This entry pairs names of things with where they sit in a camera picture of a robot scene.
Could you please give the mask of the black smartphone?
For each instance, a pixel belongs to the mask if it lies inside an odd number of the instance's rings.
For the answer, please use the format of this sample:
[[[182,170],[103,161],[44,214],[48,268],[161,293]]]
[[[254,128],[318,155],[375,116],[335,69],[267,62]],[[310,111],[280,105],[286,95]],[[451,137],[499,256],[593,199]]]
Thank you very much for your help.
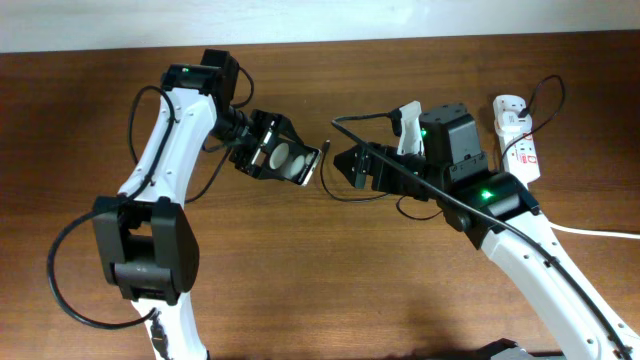
[[[318,148],[299,145],[269,130],[260,143],[259,155],[264,159],[259,165],[268,164],[273,170],[290,178],[297,186],[306,186],[322,155]]]

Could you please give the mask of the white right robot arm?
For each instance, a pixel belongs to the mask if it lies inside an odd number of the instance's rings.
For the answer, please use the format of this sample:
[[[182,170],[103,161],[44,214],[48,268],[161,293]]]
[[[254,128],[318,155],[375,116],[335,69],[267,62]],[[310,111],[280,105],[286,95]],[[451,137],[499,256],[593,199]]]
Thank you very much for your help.
[[[385,116],[399,144],[367,149],[384,191],[435,199],[447,223],[514,282],[567,358],[638,358],[638,334],[570,259],[532,194],[490,170],[463,105],[424,112],[413,101]]]

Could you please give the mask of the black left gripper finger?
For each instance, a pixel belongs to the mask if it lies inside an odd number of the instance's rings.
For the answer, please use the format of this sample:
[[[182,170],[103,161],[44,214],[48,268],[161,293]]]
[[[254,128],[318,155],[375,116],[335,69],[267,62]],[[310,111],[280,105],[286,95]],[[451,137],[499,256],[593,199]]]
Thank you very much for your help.
[[[293,123],[288,117],[279,113],[271,113],[271,116],[274,122],[271,129],[276,135],[284,136],[296,144],[304,145],[304,141],[299,137]]]
[[[290,178],[282,175],[279,170],[273,170],[268,164],[253,164],[249,167],[249,175],[257,180],[279,180],[291,181]]]

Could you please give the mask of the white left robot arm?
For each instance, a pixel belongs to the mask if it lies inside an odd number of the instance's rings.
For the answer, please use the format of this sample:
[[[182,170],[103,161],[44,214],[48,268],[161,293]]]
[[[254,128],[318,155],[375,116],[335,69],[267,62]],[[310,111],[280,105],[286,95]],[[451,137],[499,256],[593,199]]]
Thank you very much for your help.
[[[106,281],[142,316],[158,359],[207,359],[191,302],[199,246],[184,212],[186,191],[208,137],[258,180],[306,185],[324,151],[306,145],[278,113],[232,105],[241,67],[207,49],[197,65],[163,74],[158,117],[144,152],[117,196],[101,196],[93,220]]]

